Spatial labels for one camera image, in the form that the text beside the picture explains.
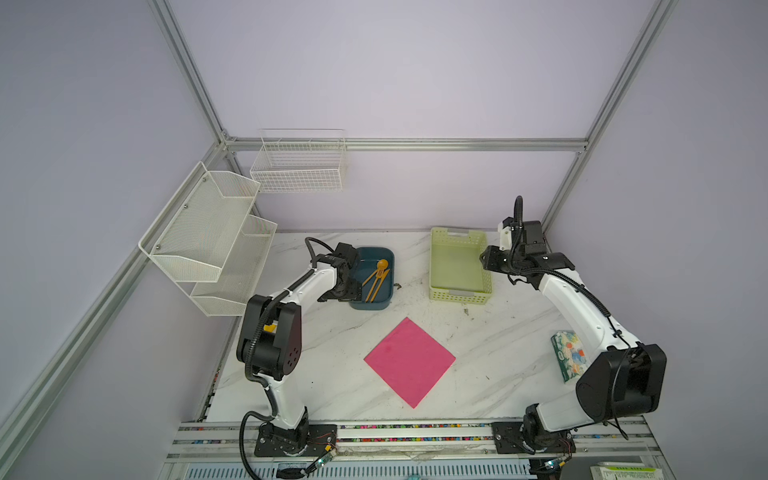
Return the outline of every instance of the pink cloth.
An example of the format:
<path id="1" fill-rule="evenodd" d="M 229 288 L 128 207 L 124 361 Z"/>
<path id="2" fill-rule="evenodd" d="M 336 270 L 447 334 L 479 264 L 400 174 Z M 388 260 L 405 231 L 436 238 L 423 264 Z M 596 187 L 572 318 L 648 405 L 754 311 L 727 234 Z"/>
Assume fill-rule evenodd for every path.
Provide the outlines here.
<path id="1" fill-rule="evenodd" d="M 416 408 L 456 357 L 406 317 L 365 360 L 395 393 Z"/>

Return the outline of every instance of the wire mesh basket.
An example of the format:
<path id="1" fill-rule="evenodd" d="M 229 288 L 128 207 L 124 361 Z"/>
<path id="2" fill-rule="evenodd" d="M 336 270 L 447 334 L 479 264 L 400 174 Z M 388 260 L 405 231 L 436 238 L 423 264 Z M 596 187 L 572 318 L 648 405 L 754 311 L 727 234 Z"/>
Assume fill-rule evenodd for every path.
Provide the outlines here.
<path id="1" fill-rule="evenodd" d="M 243 315 L 277 224 L 250 214 L 259 182 L 202 164 L 185 184 L 195 177 L 191 190 L 183 185 L 174 195 L 181 206 L 168 225 L 161 231 L 158 216 L 139 248 L 206 315 Z"/>
<path id="2" fill-rule="evenodd" d="M 147 255 L 174 282 L 216 282 L 259 183 L 229 171 L 205 171 Z"/>
<path id="3" fill-rule="evenodd" d="M 266 262 L 277 223 L 248 215 L 216 283 L 196 283 L 190 298 L 208 316 L 245 313 Z"/>
<path id="4" fill-rule="evenodd" d="M 262 130 L 250 176 L 264 193 L 341 191 L 343 130 Z"/>

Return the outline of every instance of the dark blue bin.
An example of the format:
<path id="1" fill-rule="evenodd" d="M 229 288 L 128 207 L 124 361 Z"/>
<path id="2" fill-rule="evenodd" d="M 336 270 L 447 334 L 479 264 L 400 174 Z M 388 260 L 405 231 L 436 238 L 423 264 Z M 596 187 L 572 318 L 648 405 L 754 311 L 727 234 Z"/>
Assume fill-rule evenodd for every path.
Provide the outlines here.
<path id="1" fill-rule="evenodd" d="M 357 253 L 359 254 L 359 262 L 357 269 L 355 270 L 355 278 L 360 283 L 365 282 L 366 278 L 371 273 L 376 271 L 376 264 L 379 260 L 384 259 L 389 262 L 389 275 L 384 279 L 384 284 L 376 294 L 376 299 L 371 303 L 365 302 L 349 302 L 349 306 L 356 310 L 384 310 L 389 306 L 389 301 L 392 299 L 392 290 L 395 285 L 395 254 L 389 248 L 384 247 L 357 247 Z M 373 278 L 366 283 L 362 288 L 362 299 L 365 300 L 368 296 L 371 285 L 373 285 Z"/>

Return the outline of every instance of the marble surface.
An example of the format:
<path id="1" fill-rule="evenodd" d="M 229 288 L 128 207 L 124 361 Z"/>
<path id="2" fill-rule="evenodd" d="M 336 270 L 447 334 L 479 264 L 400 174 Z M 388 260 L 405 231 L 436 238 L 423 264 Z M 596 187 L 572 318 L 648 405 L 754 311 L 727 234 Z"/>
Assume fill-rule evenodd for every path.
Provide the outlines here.
<path id="1" fill-rule="evenodd" d="M 340 241 L 388 247 L 396 259 L 395 282 L 402 285 L 379 312 L 333 301 L 303 312 L 303 351 L 291 376 L 312 420 L 518 417 L 532 403 L 568 391 L 550 344 L 551 335 L 568 329 L 568 323 L 554 305 L 531 286 L 512 286 L 499 273 L 493 274 L 493 297 L 485 305 L 430 300 L 429 232 L 278 233 L 257 293 L 274 293 L 306 270 L 307 236 L 332 247 Z M 489 243 L 497 243 L 497 237 L 489 233 Z M 405 317 L 456 357 L 415 409 L 363 361 Z M 266 396 L 258 384 L 245 380 L 232 349 L 207 421 L 239 422 L 252 409 L 268 412 Z"/>

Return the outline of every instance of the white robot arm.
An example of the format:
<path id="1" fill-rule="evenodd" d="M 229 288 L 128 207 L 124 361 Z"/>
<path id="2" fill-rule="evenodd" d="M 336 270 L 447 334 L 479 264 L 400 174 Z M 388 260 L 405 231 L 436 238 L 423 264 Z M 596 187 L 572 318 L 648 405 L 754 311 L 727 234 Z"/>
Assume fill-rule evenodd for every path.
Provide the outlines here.
<path id="1" fill-rule="evenodd" d="M 569 429 L 654 411 L 667 364 L 664 352 L 624 330 L 584 287 L 565 255 L 547 252 L 541 223 L 522 219 L 522 197 L 498 231 L 500 247 L 486 248 L 483 268 L 507 274 L 513 285 L 522 281 L 541 291 L 571 324 L 591 361 L 572 392 L 526 409 L 518 443 L 535 452 Z"/>
<path id="2" fill-rule="evenodd" d="M 654 411 L 664 379 L 664 352 L 624 330 L 584 287 L 565 255 L 547 252 L 541 223 L 522 220 L 522 197 L 515 201 L 515 215 L 498 229 L 501 247 L 485 250 L 480 256 L 483 268 L 506 274 L 513 285 L 525 282 L 541 291 L 571 324 L 591 361 L 573 391 L 526 409 L 515 443 L 537 452 L 564 439 L 570 429 Z M 315 255 L 310 241 L 331 253 Z M 270 416 L 249 413 L 268 422 L 269 435 L 288 454 L 306 446 L 308 429 L 306 407 L 289 375 L 301 356 L 302 311 L 316 301 L 362 297 L 362 287 L 353 278 L 358 255 L 353 246 L 339 243 L 332 250 L 316 239 L 306 243 L 310 268 L 286 289 L 250 299 L 237 346 L 246 377 L 265 388 L 273 410 Z M 277 329 L 265 331 L 274 323 Z"/>

